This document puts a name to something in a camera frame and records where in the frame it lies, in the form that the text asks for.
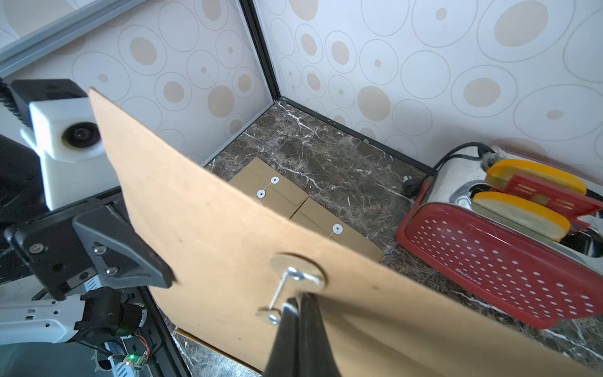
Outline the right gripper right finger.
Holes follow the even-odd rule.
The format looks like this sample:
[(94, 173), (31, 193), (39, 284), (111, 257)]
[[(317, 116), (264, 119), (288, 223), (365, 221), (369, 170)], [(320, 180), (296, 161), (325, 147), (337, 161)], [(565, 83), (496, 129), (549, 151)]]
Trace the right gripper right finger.
[(304, 293), (300, 303), (299, 375), (339, 377), (341, 373), (334, 360), (317, 298)]

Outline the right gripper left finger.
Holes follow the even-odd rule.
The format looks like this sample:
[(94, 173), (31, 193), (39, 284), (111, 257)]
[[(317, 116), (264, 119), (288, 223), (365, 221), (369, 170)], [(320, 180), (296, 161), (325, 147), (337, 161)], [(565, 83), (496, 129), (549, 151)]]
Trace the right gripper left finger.
[(296, 298), (289, 298), (282, 307), (281, 319), (264, 377), (296, 377), (299, 375), (298, 341), (299, 312)]

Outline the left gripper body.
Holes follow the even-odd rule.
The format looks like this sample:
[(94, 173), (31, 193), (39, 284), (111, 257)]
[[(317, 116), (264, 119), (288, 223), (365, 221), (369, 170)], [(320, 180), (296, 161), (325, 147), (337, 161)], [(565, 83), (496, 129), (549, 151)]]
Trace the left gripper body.
[(122, 190), (113, 188), (3, 229), (3, 283), (35, 276), (51, 298), (67, 293), (97, 276), (73, 220), (90, 210), (113, 204), (125, 215)]

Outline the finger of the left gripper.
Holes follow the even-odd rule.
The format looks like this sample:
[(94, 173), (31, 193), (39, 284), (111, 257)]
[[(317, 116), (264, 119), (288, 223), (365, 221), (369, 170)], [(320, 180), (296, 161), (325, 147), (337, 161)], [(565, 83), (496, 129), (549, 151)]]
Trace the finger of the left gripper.
[(75, 216), (72, 226), (102, 286), (169, 288), (174, 283), (171, 267), (112, 205)]

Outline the brown file envelope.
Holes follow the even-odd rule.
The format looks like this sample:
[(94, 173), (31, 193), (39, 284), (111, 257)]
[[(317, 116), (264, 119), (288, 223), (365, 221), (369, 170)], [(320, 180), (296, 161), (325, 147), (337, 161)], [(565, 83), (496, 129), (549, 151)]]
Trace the brown file envelope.
[(291, 220), (373, 261), (379, 262), (385, 254), (367, 237), (345, 224), (344, 221), (311, 198), (301, 205), (293, 214)]
[(318, 303), (344, 376), (590, 376), (592, 370), (262, 206), (95, 90), (89, 99), (136, 233), (176, 281), (153, 295), (177, 326), (265, 371), (291, 356), (262, 320), (293, 254), (326, 276)]
[(308, 193), (258, 157), (230, 179), (229, 184), (285, 218), (291, 218), (309, 198)]

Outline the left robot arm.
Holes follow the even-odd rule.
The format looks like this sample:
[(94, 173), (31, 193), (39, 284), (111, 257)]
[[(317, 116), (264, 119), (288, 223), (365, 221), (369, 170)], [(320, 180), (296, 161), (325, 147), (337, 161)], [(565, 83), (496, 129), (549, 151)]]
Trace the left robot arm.
[(128, 292), (174, 274), (133, 229), (118, 189), (57, 210), (42, 200), (35, 154), (1, 139), (1, 282), (34, 277), (41, 295), (1, 302), (1, 342), (77, 342), (102, 350), (139, 336), (147, 307)]

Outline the red polka dot toaster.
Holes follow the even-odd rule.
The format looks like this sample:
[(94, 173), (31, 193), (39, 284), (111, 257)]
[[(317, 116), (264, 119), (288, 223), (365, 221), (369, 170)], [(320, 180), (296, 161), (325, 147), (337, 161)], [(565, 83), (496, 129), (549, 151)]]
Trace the red polka dot toaster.
[[(489, 168), (506, 159), (553, 167), (478, 142), (456, 147), (425, 177), (405, 179), (403, 193), (414, 204), (397, 230), (398, 243), (464, 289), (534, 328), (600, 315), (601, 182), (565, 171), (587, 185), (587, 193), (580, 195), (516, 174), (502, 191), (485, 179)], [(557, 242), (485, 209), (473, 209), (472, 199), (483, 192), (540, 204), (566, 217), (572, 229)]]

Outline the rear yellow toast slice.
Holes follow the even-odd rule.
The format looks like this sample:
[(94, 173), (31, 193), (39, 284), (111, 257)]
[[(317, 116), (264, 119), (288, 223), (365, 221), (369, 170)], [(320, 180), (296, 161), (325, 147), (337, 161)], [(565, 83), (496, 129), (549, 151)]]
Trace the rear yellow toast slice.
[(580, 195), (587, 193), (587, 185), (580, 178), (565, 171), (527, 160), (500, 160), (486, 171), (485, 181), (492, 187), (504, 191), (516, 174), (537, 178)]

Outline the yellow toast slice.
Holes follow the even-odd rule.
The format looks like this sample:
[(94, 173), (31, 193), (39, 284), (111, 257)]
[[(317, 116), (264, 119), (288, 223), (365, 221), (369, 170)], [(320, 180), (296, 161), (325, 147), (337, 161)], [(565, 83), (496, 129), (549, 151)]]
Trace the yellow toast slice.
[(580, 195), (587, 193), (587, 185), (580, 178), (565, 171), (527, 160), (500, 160), (486, 171), (485, 181), (492, 187), (504, 191), (516, 174), (537, 178)]
[(566, 217), (540, 204), (506, 193), (478, 193), (472, 199), (472, 208), (485, 209), (557, 242), (572, 229)]

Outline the front yellow toast slice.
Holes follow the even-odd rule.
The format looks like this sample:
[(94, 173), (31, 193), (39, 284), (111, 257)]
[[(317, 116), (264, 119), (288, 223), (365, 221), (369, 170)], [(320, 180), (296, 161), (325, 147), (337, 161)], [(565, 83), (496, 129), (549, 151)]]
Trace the front yellow toast slice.
[(572, 229), (566, 217), (540, 204), (506, 193), (478, 193), (472, 199), (472, 208), (485, 209), (557, 242)]

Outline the left aluminium rail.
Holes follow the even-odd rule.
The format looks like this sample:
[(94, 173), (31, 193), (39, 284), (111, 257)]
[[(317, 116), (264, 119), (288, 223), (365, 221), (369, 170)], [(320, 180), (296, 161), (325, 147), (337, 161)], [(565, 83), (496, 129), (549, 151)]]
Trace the left aluminium rail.
[(1, 78), (20, 71), (142, 0), (2, 1)]

